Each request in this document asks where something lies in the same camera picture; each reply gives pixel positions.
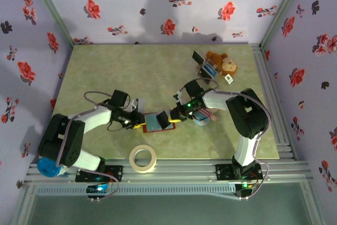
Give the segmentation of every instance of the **brown teddy bear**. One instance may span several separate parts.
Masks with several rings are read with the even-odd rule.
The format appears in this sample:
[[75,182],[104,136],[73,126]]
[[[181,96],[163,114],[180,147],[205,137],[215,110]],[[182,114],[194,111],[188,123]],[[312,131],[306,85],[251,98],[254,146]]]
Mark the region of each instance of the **brown teddy bear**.
[[216,71],[221,75],[226,76],[227,74],[233,76],[237,72],[237,64],[228,55],[223,53],[221,55],[208,51],[206,53],[206,60],[211,60],[210,63]]

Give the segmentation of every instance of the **tape roll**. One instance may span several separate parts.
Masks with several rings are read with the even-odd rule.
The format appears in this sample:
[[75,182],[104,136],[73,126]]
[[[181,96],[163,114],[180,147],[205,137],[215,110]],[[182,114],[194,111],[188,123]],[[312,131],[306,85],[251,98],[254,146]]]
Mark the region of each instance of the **tape roll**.
[[[150,163],[147,165],[147,166],[138,166],[135,162],[135,157],[136,155],[140,152],[140,151],[143,151],[143,150],[147,150],[149,151],[149,153],[151,154],[151,161]],[[131,164],[131,167],[139,172],[139,173],[147,173],[147,172],[151,172],[153,170],[153,168],[155,167],[156,165],[156,162],[157,162],[157,155],[156,153],[154,152],[154,149],[152,149],[150,146],[148,145],[139,145],[137,147],[135,147],[131,153],[130,153],[130,156],[128,157],[129,159],[129,162]]]

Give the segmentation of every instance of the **floral wallpaper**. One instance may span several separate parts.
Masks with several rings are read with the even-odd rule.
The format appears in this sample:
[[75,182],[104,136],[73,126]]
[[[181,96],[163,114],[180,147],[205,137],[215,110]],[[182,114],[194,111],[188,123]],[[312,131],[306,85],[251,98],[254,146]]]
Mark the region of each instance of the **floral wallpaper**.
[[265,47],[299,158],[337,221],[337,2],[292,0]]
[[52,1],[74,40],[212,44],[260,43],[283,0]]
[[0,5],[0,224],[6,225],[52,115],[71,48],[41,0]]

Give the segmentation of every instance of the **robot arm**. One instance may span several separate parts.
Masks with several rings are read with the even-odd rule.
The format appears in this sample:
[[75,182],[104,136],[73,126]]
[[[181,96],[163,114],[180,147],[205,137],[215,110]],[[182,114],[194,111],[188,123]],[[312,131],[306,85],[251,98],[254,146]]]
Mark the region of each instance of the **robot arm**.
[[[105,160],[103,158],[82,150],[83,135],[100,125],[113,121],[119,122],[125,129],[138,128],[144,125],[144,115],[138,112],[137,105],[132,106],[137,103],[131,103],[130,101],[126,107],[122,107],[125,106],[127,97],[128,94],[115,90],[111,99],[98,104],[96,110],[92,110],[92,112],[79,114],[76,118],[55,114],[38,147],[39,155],[57,161],[62,145],[64,145],[60,164],[92,171],[104,171]],[[67,137],[64,140],[69,124]]]
[[240,134],[239,144],[233,157],[233,166],[239,178],[255,163],[257,139],[269,125],[261,103],[252,89],[241,93],[220,92],[212,89],[204,91],[194,80],[185,85],[191,100],[185,104],[177,101],[177,107],[170,115],[170,121],[178,122],[192,119],[194,112],[205,108],[216,108],[229,111],[234,125]]

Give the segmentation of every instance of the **green table surface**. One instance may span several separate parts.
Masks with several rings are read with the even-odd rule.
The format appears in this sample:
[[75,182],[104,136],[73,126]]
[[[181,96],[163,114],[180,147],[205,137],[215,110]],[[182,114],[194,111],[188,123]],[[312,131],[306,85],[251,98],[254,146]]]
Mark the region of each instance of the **green table surface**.
[[[112,94],[124,91],[131,99],[146,100],[146,112],[169,110],[176,106],[173,95],[188,81],[198,78],[193,51],[226,53],[238,64],[233,83],[217,76],[220,91],[252,88],[264,103],[261,82],[249,45],[75,45],[54,113],[73,115],[93,107],[83,98],[86,91]],[[107,97],[93,94],[102,102]],[[188,120],[175,130],[143,133],[142,128],[117,132],[99,126],[84,135],[82,148],[105,158],[128,158],[140,144],[153,147],[161,159],[230,159],[239,142],[228,111],[215,114],[219,120],[206,126]],[[111,129],[120,128],[114,122]],[[270,128],[257,150],[260,159],[278,159],[275,138]]]

